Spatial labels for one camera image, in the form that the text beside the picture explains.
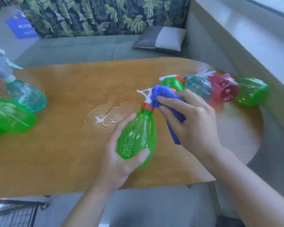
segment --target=forearm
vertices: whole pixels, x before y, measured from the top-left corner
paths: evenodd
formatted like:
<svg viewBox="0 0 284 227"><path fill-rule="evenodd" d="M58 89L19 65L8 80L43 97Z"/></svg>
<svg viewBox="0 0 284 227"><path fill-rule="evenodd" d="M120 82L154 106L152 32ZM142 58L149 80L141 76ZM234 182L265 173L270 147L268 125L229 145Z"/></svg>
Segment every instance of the forearm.
<svg viewBox="0 0 284 227"><path fill-rule="evenodd" d="M230 193L246 226L284 226L284 198L229 150L202 162Z"/></svg>
<svg viewBox="0 0 284 227"><path fill-rule="evenodd" d="M97 180L89 187L62 227L98 227L113 191L107 190L105 185Z"/></svg>

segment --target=table top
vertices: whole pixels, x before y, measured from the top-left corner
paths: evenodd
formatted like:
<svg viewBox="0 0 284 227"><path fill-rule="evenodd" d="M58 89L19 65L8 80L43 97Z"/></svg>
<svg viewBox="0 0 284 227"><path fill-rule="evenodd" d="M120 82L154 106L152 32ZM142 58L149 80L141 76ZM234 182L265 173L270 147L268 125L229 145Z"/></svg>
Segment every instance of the table top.
<svg viewBox="0 0 284 227"><path fill-rule="evenodd" d="M205 63L162 57L15 72L17 78L44 91L48 103L35 114L37 122L30 131L0 137L0 198L85 191L116 123L140 111L144 96L136 90L153 87L162 76L184 76L205 69L214 70ZM238 102L212 106L221 143L247 164L263 136L259 108ZM173 143L158 109L153 116L157 145L152 159L147 167L136 169L122 188L215 180L192 154Z"/></svg>

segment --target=gray and white pillow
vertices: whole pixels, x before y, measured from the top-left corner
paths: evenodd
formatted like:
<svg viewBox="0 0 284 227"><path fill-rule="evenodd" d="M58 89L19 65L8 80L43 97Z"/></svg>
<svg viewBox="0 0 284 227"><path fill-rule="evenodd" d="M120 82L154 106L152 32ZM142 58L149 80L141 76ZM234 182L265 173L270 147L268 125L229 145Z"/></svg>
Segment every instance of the gray and white pillow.
<svg viewBox="0 0 284 227"><path fill-rule="evenodd" d="M134 48L181 51L186 30L166 26L148 26L133 44Z"/></svg>

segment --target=gray floor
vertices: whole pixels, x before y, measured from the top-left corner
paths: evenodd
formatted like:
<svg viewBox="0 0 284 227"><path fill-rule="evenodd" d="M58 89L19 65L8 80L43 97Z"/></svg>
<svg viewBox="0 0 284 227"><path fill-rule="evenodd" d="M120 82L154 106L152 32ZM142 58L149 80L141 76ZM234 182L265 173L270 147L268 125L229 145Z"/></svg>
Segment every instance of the gray floor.
<svg viewBox="0 0 284 227"><path fill-rule="evenodd" d="M5 23L18 6L0 10L0 49L13 61L38 38L17 39ZM76 204L81 193L52 195L50 206L39 210L34 227L59 227ZM109 226L215 226L215 214L206 184L169 186L116 191L110 199L101 223Z"/></svg>

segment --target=window sill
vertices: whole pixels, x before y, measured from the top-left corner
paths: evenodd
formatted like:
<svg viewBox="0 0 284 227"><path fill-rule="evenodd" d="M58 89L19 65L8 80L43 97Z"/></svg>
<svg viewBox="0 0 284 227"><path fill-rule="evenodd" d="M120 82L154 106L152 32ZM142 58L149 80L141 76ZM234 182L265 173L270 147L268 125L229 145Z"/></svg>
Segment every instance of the window sill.
<svg viewBox="0 0 284 227"><path fill-rule="evenodd" d="M220 0L191 0L189 11L242 76L271 86L264 106L284 129L284 39Z"/></svg>

